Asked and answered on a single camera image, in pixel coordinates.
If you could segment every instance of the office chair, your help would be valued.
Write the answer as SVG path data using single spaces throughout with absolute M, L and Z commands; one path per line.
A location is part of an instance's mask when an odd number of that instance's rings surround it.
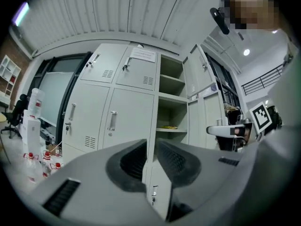
M 15 132 L 19 137 L 21 137 L 20 132 L 16 128 L 13 128 L 12 126 L 15 127 L 20 123 L 21 115 L 23 111 L 26 109 L 26 107 L 27 107 L 27 95 L 22 94 L 20 96 L 20 100 L 18 100 L 11 113 L 3 112 L 3 114 L 6 116 L 8 120 L 9 126 L 6 126 L 4 129 L 2 129 L 1 133 L 3 131 L 8 130 L 10 139 L 12 138 L 11 136 L 12 131 Z

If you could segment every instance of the brick wall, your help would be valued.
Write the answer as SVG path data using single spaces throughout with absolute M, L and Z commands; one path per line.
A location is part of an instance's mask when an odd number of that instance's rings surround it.
M 7 55 L 21 69 L 10 97 L 10 109 L 13 109 L 14 101 L 19 89 L 20 82 L 31 60 L 17 46 L 17 44 L 14 42 L 10 35 L 7 35 L 6 38 L 3 40 L 3 43 L 0 45 L 0 61 L 3 60 L 5 55 Z M 7 82 L 0 77 L 0 90 L 4 93 L 6 85 Z

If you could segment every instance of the ceiling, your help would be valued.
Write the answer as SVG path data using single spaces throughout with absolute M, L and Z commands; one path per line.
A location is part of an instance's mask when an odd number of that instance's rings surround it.
M 39 53 L 79 40 L 145 42 L 180 53 L 212 31 L 219 0 L 28 0 L 19 26 Z
M 238 32 L 241 33 L 244 40 L 240 38 Z M 287 46 L 287 38 L 281 30 L 278 30 L 277 33 L 251 29 L 231 30 L 229 35 L 225 35 L 219 27 L 216 27 L 205 40 L 205 43 L 215 48 L 220 54 L 227 52 L 242 69 L 279 43 Z M 245 49 L 250 50 L 248 56 L 244 56 Z

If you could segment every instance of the ceiling light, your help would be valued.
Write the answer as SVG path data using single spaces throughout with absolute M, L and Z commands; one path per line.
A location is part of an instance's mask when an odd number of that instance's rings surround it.
M 16 24 L 16 26 L 20 25 L 22 19 L 24 18 L 28 10 L 29 10 L 28 3 L 27 2 L 23 3 L 13 18 L 13 22 Z
M 249 55 L 249 53 L 250 53 L 250 50 L 249 50 L 249 49 L 246 49 L 246 50 L 244 51 L 244 56 Z

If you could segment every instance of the railing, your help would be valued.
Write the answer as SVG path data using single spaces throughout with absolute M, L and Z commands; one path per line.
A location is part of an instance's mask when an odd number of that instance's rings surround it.
M 260 89 L 266 88 L 274 83 L 276 83 L 279 77 L 282 75 L 283 65 L 279 65 L 275 69 L 263 74 L 255 80 L 248 82 L 247 84 L 242 85 L 245 95 L 251 94 Z

